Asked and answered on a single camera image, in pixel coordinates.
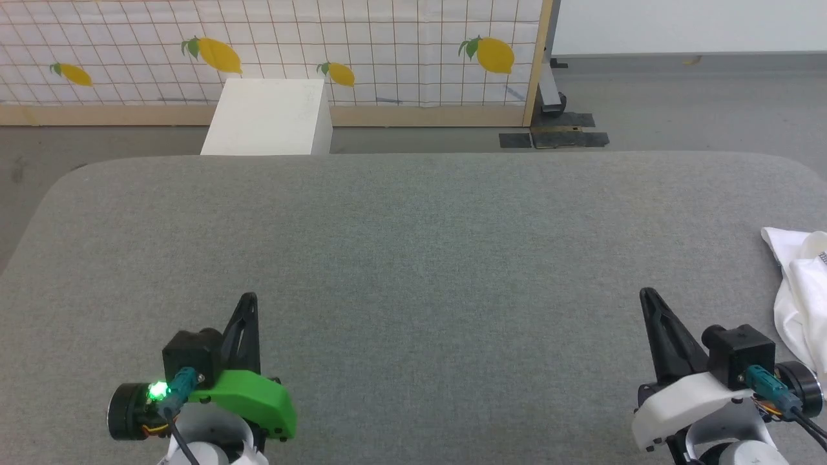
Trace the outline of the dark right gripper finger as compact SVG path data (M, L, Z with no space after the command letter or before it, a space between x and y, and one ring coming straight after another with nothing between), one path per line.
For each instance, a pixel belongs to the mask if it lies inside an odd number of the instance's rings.
M649 348L653 360L656 382L663 384L671 378L671 341L667 324L668 306L658 291L644 287L639 291L639 300L644 316L644 324L649 339Z
M669 306L667 314L669 315L667 328L671 341L670 379L703 373L707 370L707 353Z

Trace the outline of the white garment with grey stitching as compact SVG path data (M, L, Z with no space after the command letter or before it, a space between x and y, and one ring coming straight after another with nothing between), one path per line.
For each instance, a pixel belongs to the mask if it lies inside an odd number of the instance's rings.
M773 306L776 330L789 350L827 383L827 232L761 230L782 269Z

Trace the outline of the white box pedestal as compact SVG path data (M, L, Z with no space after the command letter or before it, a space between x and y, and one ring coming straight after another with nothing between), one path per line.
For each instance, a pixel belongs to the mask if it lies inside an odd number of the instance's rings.
M328 155L333 122L322 79L228 79L202 156Z

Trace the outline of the black right gripper round motor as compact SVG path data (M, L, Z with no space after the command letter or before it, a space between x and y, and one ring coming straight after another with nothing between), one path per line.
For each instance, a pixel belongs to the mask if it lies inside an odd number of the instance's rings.
M788 361L777 363L775 374L801 400L804 417L812 419L821 414L824 394L814 371L802 362Z

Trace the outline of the black left gripper round motor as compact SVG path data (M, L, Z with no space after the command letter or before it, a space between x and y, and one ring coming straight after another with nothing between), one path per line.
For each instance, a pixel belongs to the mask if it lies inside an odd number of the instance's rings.
M107 406L107 429L118 441L145 440L143 430L147 415L149 383L123 383L112 394Z

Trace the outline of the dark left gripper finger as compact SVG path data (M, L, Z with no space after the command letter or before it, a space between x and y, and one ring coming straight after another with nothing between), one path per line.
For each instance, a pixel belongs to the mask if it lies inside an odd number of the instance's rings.
M252 293L244 293L224 329L222 361L227 369L252 370Z
M242 295L242 365L252 373L261 374L258 298L253 292Z

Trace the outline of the large black floor mat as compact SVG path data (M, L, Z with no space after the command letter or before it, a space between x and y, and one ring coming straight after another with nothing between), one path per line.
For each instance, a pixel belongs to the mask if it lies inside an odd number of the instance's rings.
M536 149L602 148L609 144L605 132L590 132L596 127L592 114L562 112L536 114L529 127Z

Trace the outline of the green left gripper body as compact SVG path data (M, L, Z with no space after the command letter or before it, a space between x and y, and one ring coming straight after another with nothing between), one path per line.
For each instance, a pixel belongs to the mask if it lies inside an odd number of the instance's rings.
M213 387L195 389L188 401L216 404L256 424L270 439L284 442L297 432L297 412L289 391L253 371L225 370Z

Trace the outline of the grey metal stand leg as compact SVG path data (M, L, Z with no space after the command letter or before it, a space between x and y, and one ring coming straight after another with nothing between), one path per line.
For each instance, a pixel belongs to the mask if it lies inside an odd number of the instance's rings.
M552 0L549 25L543 47L543 59L541 60L541 75L539 80L539 104L541 111L550 118L560 117L567 108L567 96L559 91L553 72L555 70L567 70L569 65L561 63L552 55L552 47L556 36L556 27L562 0Z

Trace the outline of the grey fabric sofa surface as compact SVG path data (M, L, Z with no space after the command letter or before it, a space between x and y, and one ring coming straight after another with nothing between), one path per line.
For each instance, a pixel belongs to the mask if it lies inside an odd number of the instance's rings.
M142 157L60 178L0 275L0 465L156 465L124 382L258 295L284 465L667 465L638 450L639 305L777 338L763 227L827 231L827 182L741 153Z

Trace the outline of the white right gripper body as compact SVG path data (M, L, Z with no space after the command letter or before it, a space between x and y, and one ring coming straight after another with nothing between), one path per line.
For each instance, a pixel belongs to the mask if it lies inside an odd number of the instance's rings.
M631 429L639 450L686 431L687 448L721 440L757 438L757 410L750 389L732 391L711 373L684 377L651 395L634 414Z

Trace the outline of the black gripper round motor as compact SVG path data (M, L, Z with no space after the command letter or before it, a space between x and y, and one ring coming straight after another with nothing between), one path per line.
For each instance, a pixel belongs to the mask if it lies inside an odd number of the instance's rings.
M788 361L777 363L775 374L801 400L804 417L812 419L821 414L824 394L814 371L802 362Z
M145 440L143 430L147 415L149 383L123 383L112 394L107 406L107 429L118 441Z

